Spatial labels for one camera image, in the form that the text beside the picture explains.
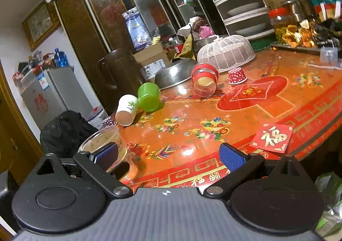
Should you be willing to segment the clear cup with HBD ribbon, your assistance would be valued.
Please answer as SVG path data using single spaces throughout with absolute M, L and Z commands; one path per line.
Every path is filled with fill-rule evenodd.
M 78 149 L 79 153 L 83 151 L 90 153 L 94 164 L 124 184 L 130 184 L 137 174 L 116 126 L 103 128 L 88 137 Z

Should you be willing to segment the white paper cup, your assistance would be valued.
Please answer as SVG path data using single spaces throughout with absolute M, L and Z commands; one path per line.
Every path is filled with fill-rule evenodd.
M 118 102 L 118 108 L 115 113 L 115 120 L 124 127 L 130 126 L 139 110 L 138 98 L 134 95 L 124 95 Z

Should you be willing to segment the green plastic cup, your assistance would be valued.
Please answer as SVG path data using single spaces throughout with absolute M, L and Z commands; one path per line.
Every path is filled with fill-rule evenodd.
M 144 83 L 138 89 L 139 107 L 146 112 L 153 112 L 159 106 L 160 89 L 154 83 Z

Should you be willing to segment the clear cup with red ribbon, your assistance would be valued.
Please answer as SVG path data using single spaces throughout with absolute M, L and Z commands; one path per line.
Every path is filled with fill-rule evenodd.
M 217 90 L 218 71 L 207 63 L 197 63 L 191 71 L 192 88 L 201 98 L 211 97 Z

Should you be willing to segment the black garment on chair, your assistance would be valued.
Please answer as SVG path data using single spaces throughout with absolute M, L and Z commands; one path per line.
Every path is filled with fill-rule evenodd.
M 98 131 L 80 113 L 65 111 L 48 123 L 40 134 L 44 153 L 72 158 L 84 141 Z

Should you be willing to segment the red patterned tablecloth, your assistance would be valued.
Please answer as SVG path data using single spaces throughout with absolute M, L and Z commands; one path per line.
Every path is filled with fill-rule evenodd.
M 218 157 L 223 143 L 278 159 L 253 145 L 267 124 L 291 127 L 288 154 L 330 163 L 327 153 L 341 143 L 341 71 L 322 67 L 317 56 L 274 50 L 258 52 L 243 71 L 247 80 L 238 85 L 222 73 L 208 99 L 195 95 L 190 81 L 164 90 L 160 110 L 139 113 L 135 124 L 122 128 L 130 157 L 123 182 L 206 188 L 229 172 Z

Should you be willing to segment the blue water bottle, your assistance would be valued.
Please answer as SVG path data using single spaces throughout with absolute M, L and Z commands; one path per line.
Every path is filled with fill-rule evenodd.
M 54 61 L 57 67 L 69 66 L 66 54 L 63 51 L 60 51 L 58 48 L 55 48 Z

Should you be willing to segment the steel colander bowl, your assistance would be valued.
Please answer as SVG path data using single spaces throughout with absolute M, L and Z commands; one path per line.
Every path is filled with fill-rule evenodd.
M 189 58 L 177 60 L 155 74 L 155 84 L 160 90 L 164 90 L 184 83 L 191 79 L 191 72 L 196 64 L 196 60 Z

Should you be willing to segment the white mesh food cover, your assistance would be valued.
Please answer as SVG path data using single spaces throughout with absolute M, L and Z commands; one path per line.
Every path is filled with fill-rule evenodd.
M 240 67 L 256 57 L 247 38 L 240 35 L 215 39 L 206 44 L 197 53 L 199 64 L 210 64 L 219 73 Z

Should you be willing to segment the cardboard box with label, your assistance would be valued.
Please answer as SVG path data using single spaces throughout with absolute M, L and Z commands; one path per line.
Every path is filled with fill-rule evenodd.
M 170 66 L 170 60 L 164 52 L 162 44 L 154 44 L 133 55 L 146 81 L 154 82 L 156 73 Z

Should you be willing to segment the steel basin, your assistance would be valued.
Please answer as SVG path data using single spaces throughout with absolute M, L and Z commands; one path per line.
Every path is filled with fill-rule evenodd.
M 213 35 L 213 36 L 211 36 L 210 38 L 194 40 L 194 41 L 192 42 L 192 48 L 193 48 L 193 50 L 194 50 L 194 53 L 197 54 L 198 51 L 199 51 L 202 47 L 206 46 L 207 44 L 210 44 L 210 43 L 214 42 L 215 40 L 217 40 L 217 39 L 219 39 L 219 38 L 220 38 L 220 36 L 218 36 L 218 35 Z

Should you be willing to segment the blue snack bag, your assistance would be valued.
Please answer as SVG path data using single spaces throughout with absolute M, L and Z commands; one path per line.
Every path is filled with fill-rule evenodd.
M 151 35 L 146 27 L 139 10 L 134 7 L 122 14 L 125 19 L 126 27 L 128 29 L 133 46 L 136 50 L 146 48 L 151 41 Z

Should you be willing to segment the cola bottle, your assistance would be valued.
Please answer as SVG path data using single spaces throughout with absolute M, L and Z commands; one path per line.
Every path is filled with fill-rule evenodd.
M 176 54 L 181 54 L 183 46 L 184 46 L 183 41 L 177 35 L 174 35 L 172 42 L 173 42 L 173 47 L 176 51 Z

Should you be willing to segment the tray of dried peels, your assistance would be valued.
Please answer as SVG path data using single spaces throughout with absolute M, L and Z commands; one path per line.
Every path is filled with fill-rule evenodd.
M 271 43 L 274 50 L 318 55 L 322 48 L 335 48 L 341 58 L 341 19 L 282 25 L 275 29 L 275 35 L 277 40 Z

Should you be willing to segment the white tiered dish rack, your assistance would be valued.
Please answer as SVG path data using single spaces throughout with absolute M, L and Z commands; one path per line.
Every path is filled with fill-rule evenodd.
M 264 0 L 213 0 L 229 35 L 256 40 L 274 34 Z

